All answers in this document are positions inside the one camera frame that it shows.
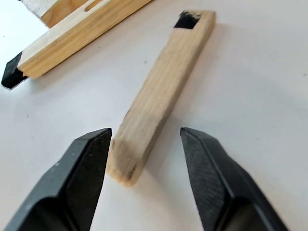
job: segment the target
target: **black tip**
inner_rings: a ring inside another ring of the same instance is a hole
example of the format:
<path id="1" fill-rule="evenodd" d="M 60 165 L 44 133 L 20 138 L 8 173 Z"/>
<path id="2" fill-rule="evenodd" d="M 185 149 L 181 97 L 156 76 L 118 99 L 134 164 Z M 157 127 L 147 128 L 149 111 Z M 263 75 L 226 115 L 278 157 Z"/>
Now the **black tip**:
<path id="1" fill-rule="evenodd" d="M 174 28 L 193 29 L 199 19 L 200 15 L 192 15 L 189 11 L 183 11 Z"/>
<path id="2" fill-rule="evenodd" d="M 27 76 L 24 76 L 23 72 L 17 68 L 21 54 L 22 52 L 10 60 L 5 66 L 1 84 L 8 89 L 13 89 L 22 81 L 27 79 Z"/>

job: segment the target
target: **black plastic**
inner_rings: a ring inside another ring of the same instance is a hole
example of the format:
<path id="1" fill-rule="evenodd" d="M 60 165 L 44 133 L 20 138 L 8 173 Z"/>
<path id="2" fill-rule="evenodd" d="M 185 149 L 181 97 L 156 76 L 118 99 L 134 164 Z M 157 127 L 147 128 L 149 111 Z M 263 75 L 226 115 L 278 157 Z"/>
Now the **black plastic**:
<path id="1" fill-rule="evenodd" d="M 88 133 L 49 169 L 5 231 L 89 231 L 105 174 L 112 132 Z"/>
<path id="2" fill-rule="evenodd" d="M 191 128 L 180 134 L 205 231 L 287 231 L 250 175 L 214 137 Z"/>
<path id="3" fill-rule="evenodd" d="M 5 66 L 1 84 L 8 89 L 13 89 L 27 79 L 27 76 L 24 76 L 24 73 L 17 68 L 21 55 L 22 52 L 16 55 Z"/>
<path id="4" fill-rule="evenodd" d="M 183 11 L 174 28 L 193 29 L 200 19 L 200 15 L 191 15 L 188 11 Z"/>

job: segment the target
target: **white background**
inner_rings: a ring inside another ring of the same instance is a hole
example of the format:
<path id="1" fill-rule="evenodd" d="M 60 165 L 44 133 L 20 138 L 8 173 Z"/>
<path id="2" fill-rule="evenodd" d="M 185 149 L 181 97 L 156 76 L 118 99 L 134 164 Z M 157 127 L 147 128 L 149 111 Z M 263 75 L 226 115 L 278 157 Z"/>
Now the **white background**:
<path id="1" fill-rule="evenodd" d="M 218 138 L 285 224 L 308 229 L 308 1 L 154 0 L 38 80 L 0 88 L 0 229 L 71 141 L 125 113 L 184 9 L 217 25 L 132 188 L 105 177 L 92 231 L 201 231 L 180 127 Z M 47 31 L 0 7 L 0 75 Z"/>

